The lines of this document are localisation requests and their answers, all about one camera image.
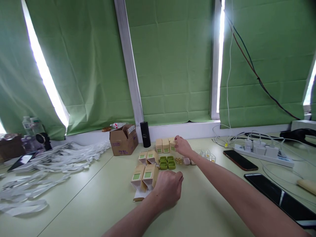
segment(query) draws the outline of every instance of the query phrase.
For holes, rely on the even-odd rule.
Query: label on box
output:
[[[134,129],[135,129],[135,125],[131,126],[131,127],[127,130],[127,134],[130,134]]]

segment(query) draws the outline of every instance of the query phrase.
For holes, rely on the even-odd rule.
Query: right hand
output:
[[[183,139],[179,135],[177,135],[174,138],[174,140],[177,143],[177,145],[175,145],[176,152],[178,152],[179,154],[181,154],[185,157],[190,157],[190,153],[192,152],[192,148],[191,148],[190,144],[188,143],[188,141]]]

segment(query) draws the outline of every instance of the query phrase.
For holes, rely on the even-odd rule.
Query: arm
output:
[[[177,152],[190,158],[200,168],[256,237],[310,236],[253,186],[227,169],[198,155],[182,137],[176,136],[175,140]]]
[[[142,236],[159,214],[174,206],[181,196],[181,172],[159,172],[154,190],[142,203],[109,229],[103,237]]]

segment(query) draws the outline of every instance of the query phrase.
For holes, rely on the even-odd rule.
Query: headphones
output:
[[[309,129],[309,128],[300,128],[300,129],[296,129],[293,131],[286,131],[286,132],[280,133],[280,137],[297,140],[297,141],[300,141],[300,142],[305,143],[307,145],[316,147],[316,144],[310,143],[310,142],[305,140],[306,135],[316,136],[316,131],[313,129]]]

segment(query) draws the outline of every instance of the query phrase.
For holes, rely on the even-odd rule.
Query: cardboard box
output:
[[[162,149],[164,153],[169,153],[169,140],[168,138],[162,139]]]
[[[176,143],[174,139],[169,142],[169,145],[170,145],[170,151],[175,151]]]
[[[142,165],[149,164],[149,161],[147,160],[147,151],[139,153],[138,162]]]
[[[127,124],[111,131],[110,142],[115,156],[131,155],[138,145],[135,125]]]
[[[0,140],[0,163],[25,155],[21,138],[18,135],[10,140]]]
[[[156,166],[159,166],[159,155],[154,150],[149,150],[147,152],[147,161],[149,164],[154,164]]]
[[[156,139],[156,151],[157,151],[157,153],[163,153],[162,139]]]
[[[157,178],[158,178],[159,169],[154,165],[150,164],[145,167],[143,182],[146,184],[148,190],[153,190]]]
[[[146,192],[147,186],[143,182],[143,174],[145,170],[145,165],[138,165],[135,167],[135,171],[131,180],[131,184],[137,191]]]

